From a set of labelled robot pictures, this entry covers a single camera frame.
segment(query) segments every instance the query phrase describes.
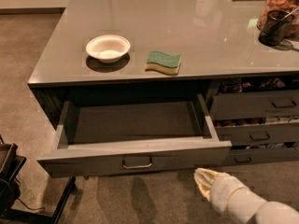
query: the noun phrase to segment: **green sponge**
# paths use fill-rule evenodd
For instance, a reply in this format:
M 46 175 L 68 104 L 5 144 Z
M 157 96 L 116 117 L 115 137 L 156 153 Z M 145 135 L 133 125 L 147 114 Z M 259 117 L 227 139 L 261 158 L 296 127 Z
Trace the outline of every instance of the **green sponge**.
M 147 63 L 157 63 L 159 65 L 176 68 L 180 63 L 180 55 L 169 55 L 160 51 L 151 51 Z
M 151 51 L 145 70 L 157 71 L 166 75 L 177 75 L 180 67 L 180 55 L 169 55 L 160 51 Z

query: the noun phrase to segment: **drawer handle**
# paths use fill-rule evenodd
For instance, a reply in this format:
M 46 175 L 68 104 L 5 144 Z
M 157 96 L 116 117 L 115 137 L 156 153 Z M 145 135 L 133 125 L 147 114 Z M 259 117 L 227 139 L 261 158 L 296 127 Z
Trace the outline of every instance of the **drawer handle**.
M 152 160 L 149 158 L 149 164 L 147 165 L 138 165 L 138 166 L 127 166 L 125 165 L 125 160 L 122 160 L 122 167 L 124 169 L 141 169 L 141 168 L 150 168 L 152 165 Z
M 297 103 L 295 101 L 291 101 L 289 105 L 276 105 L 275 102 L 271 103 L 274 108 L 294 108 L 297 106 Z
M 252 140 L 252 141 L 263 141 L 263 140 L 268 140 L 268 139 L 270 139 L 270 135 L 269 135 L 269 133 L 267 133 L 266 135 L 265 135 L 265 137 L 254 137 L 253 135 L 249 135 L 249 137 L 250 137 L 250 139 Z
M 251 162 L 252 159 L 250 156 L 248 156 L 248 158 L 246 160 L 243 160 L 243 161 L 239 161 L 236 157 L 235 157 L 235 162 L 236 163 L 248 163 L 248 162 Z

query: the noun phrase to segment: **drawer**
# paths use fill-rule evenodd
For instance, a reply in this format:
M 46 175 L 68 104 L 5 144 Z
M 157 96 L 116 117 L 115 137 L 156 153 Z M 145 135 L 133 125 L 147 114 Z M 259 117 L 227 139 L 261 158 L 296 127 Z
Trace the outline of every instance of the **drawer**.
M 64 103 L 51 152 L 38 162 L 52 177 L 122 175 L 221 165 L 220 142 L 202 95 L 125 105 Z
M 299 123 L 258 124 L 216 128 L 220 140 L 233 145 L 259 145 L 299 141 Z
M 226 157 L 223 165 L 254 164 L 276 161 L 299 161 L 299 150 L 295 147 L 232 150 Z
M 213 97 L 213 120 L 242 119 L 299 114 L 299 91 L 227 93 Z

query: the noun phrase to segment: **white bowl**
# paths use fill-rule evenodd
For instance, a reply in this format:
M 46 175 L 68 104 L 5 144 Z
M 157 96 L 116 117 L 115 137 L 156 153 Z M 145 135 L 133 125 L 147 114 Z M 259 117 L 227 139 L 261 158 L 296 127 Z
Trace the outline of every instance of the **white bowl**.
M 87 53 L 102 63 L 115 63 L 128 52 L 130 42 L 119 35 L 101 35 L 91 40 L 87 46 Z

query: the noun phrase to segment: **glass jar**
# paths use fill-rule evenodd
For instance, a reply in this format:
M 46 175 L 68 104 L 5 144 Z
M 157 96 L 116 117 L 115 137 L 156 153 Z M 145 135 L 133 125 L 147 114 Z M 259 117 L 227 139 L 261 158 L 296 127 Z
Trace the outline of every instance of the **glass jar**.
M 284 10 L 287 12 L 291 12 L 297 7 L 299 7 L 299 0 L 266 0 L 265 8 L 263 9 L 260 18 L 258 19 L 258 28 L 263 28 L 269 11 Z M 293 15 L 295 16 L 295 21 L 292 23 L 292 26 L 290 27 L 285 37 L 299 36 L 299 12 L 295 12 Z

